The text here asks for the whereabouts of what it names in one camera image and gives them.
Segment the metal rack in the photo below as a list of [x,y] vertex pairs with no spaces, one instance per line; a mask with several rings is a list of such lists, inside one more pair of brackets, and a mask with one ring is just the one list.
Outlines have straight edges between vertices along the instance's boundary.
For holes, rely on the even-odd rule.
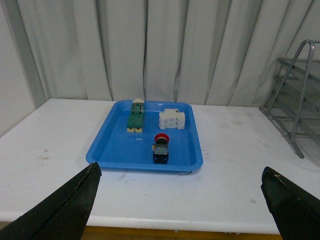
[[[307,44],[307,60],[299,60]],[[278,59],[281,68],[275,76],[276,91],[267,104],[259,108],[273,124],[279,126],[283,136],[302,159],[305,156],[296,143],[297,136],[311,138],[320,147],[320,61],[313,60],[316,44],[320,41],[306,39],[293,59]]]

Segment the white curtain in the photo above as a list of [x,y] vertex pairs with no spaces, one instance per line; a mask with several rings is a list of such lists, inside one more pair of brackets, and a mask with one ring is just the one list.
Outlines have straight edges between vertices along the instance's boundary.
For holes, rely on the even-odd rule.
[[277,58],[320,39],[320,0],[17,2],[47,99],[262,106]]

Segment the blue tray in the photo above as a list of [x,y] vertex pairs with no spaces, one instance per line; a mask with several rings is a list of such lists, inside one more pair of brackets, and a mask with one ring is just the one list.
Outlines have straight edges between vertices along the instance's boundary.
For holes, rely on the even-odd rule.
[[[132,101],[115,103],[86,154],[88,163],[98,162],[101,168],[187,173],[200,168],[203,158],[190,105],[176,102],[144,102],[143,132],[127,132]],[[184,129],[159,128],[159,113],[178,109],[185,114]],[[155,135],[169,136],[167,164],[153,160]]]

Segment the white circuit breaker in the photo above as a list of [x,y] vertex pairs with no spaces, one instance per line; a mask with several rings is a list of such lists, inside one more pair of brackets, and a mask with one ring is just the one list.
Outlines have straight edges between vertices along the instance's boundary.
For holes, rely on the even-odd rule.
[[179,112],[178,109],[165,109],[159,113],[160,129],[184,129],[186,116],[184,112]]

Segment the white table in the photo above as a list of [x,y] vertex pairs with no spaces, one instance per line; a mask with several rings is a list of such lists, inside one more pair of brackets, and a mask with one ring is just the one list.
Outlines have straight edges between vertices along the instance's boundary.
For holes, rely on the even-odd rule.
[[[114,102],[50,99],[0,138],[0,221],[11,222],[88,163]],[[261,191],[269,166],[320,198],[319,148],[300,159],[257,109],[193,105],[203,165],[189,175],[102,170],[90,226],[279,234]]]

